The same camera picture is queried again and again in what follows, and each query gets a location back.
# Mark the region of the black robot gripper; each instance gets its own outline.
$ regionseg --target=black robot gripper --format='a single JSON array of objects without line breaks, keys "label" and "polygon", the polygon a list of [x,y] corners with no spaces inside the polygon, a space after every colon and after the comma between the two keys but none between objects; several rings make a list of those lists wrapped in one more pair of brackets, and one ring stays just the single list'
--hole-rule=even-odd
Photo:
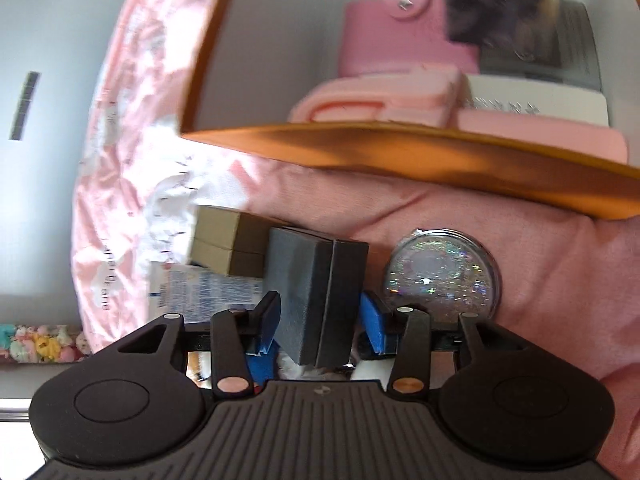
[{"label": "black robot gripper", "polygon": [[[33,479],[606,480],[595,457],[608,391],[571,364],[461,314],[456,374],[430,390],[430,316],[411,306],[386,392],[379,381],[270,381],[245,354],[268,349],[280,297],[185,325],[168,314],[44,384],[30,422],[47,463]],[[211,352],[212,390],[185,377]]]}]

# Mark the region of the holographic glitter case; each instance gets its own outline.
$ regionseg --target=holographic glitter case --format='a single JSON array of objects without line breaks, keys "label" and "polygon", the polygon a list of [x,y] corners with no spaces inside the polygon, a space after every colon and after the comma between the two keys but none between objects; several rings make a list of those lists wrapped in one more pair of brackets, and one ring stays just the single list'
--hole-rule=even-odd
[{"label": "holographic glitter case", "polygon": [[456,323],[462,312],[494,314],[500,272],[491,254],[465,234],[415,230],[391,256],[384,291],[394,307],[416,304],[436,323]]}]

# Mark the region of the ribbed black surface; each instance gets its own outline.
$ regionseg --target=ribbed black surface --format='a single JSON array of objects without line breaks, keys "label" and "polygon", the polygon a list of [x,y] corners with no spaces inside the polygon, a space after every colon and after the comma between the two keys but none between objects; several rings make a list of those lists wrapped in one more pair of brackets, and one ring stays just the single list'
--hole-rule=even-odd
[{"label": "ribbed black surface", "polygon": [[517,472],[458,449],[416,402],[378,383],[272,381],[259,396],[219,405],[183,448],[120,471],[49,462],[38,480],[605,480],[594,463]]}]

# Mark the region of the brown box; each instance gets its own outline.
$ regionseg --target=brown box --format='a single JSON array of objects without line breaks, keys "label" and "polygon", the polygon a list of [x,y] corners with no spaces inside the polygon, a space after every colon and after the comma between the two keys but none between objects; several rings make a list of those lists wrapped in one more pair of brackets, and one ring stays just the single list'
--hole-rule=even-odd
[{"label": "brown box", "polygon": [[269,230],[286,225],[235,209],[199,206],[191,261],[225,276],[261,278]]}]

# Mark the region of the pink plastic object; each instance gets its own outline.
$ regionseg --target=pink plastic object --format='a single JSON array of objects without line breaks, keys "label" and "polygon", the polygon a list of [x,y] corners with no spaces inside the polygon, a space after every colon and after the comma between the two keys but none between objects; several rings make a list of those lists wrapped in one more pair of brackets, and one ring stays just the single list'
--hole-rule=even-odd
[{"label": "pink plastic object", "polygon": [[461,78],[460,71],[451,65],[425,65],[410,73],[337,79],[320,85],[297,104],[289,121],[389,121],[448,126],[628,163],[626,139],[612,128],[456,107]]},{"label": "pink plastic object", "polygon": [[407,72],[425,62],[476,74],[478,55],[475,45],[447,40],[444,0],[359,0],[346,7],[338,74]]}]

